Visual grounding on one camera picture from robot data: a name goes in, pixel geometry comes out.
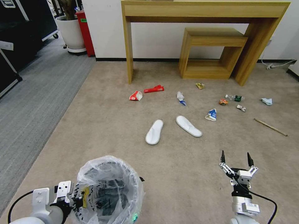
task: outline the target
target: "red snack wrapper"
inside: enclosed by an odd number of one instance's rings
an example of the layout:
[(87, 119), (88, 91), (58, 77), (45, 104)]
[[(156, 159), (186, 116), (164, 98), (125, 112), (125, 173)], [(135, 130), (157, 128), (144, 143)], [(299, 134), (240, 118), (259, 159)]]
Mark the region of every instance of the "red snack wrapper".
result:
[(219, 104), (220, 104), (220, 105), (227, 105), (227, 104), (228, 104), (228, 101), (225, 100), (225, 99), (220, 99)]
[(164, 91), (164, 87), (161, 85), (157, 85), (154, 88), (151, 89), (145, 89), (144, 93), (148, 93), (148, 92), (159, 92), (159, 91)]
[(130, 97), (129, 100), (141, 100), (142, 98), (142, 92), (136, 90), (135, 93), (133, 93)]

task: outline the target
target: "wooden stick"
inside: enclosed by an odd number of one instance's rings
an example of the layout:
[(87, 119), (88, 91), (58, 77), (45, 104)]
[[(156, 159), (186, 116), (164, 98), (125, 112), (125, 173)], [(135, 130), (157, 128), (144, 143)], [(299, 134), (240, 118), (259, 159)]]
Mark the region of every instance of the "wooden stick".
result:
[(282, 131), (278, 130), (277, 128), (274, 128), (274, 127), (272, 127), (272, 126), (270, 126), (270, 125), (266, 124), (265, 122), (263, 122), (263, 121), (261, 121), (261, 120), (258, 120), (258, 119), (256, 119), (256, 118), (254, 118), (254, 119), (255, 119), (257, 122), (259, 122), (259, 123), (261, 123), (261, 124), (263, 124), (263, 125), (265, 125), (265, 126), (267, 126), (267, 127), (271, 128), (271, 129), (273, 129), (274, 131), (277, 131), (277, 132), (279, 132), (279, 133), (283, 134), (284, 136), (287, 136), (287, 134), (286, 134), (286, 133), (284, 133), (284, 132), (282, 132)]

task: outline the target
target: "wooden stool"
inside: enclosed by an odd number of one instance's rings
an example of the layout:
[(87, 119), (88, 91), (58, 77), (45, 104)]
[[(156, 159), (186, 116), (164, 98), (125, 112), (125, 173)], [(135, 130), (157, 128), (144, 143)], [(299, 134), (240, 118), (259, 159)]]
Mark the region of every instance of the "wooden stool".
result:
[[(179, 69), (182, 78), (228, 79), (247, 41), (234, 28), (185, 28)], [(224, 46), (219, 60), (189, 59), (191, 46)]]

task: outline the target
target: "white slipper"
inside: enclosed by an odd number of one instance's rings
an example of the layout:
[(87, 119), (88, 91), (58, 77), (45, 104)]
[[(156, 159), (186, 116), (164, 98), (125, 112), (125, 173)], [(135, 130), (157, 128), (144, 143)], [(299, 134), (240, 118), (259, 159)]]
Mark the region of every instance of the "white slipper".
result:
[(157, 144), (160, 140), (162, 127), (163, 121), (156, 120), (146, 134), (145, 141), (150, 145)]
[(184, 116), (179, 115), (175, 120), (182, 129), (184, 129), (186, 132), (193, 135), (194, 137), (202, 136), (202, 132), (198, 130), (196, 127), (194, 127), (193, 124), (191, 124), (190, 121), (188, 121), (188, 119)]

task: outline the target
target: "trash can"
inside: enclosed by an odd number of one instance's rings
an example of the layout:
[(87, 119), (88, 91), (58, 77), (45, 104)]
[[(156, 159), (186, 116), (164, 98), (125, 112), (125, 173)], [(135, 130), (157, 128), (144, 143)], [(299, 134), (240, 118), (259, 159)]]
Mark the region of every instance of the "trash can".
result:
[(75, 192), (84, 192), (75, 209), (77, 223), (132, 224), (141, 211), (143, 184), (134, 169), (114, 156), (88, 161), (79, 171)]
[(76, 15), (77, 15), (77, 18), (79, 21), (79, 25), (80, 25), (81, 33), (83, 36), (84, 44), (86, 47), (87, 55), (88, 55), (88, 57), (95, 56), (93, 42), (91, 40), (91, 36), (90, 36), (89, 28), (87, 25), (87, 20), (86, 20), (84, 10), (77, 12)]

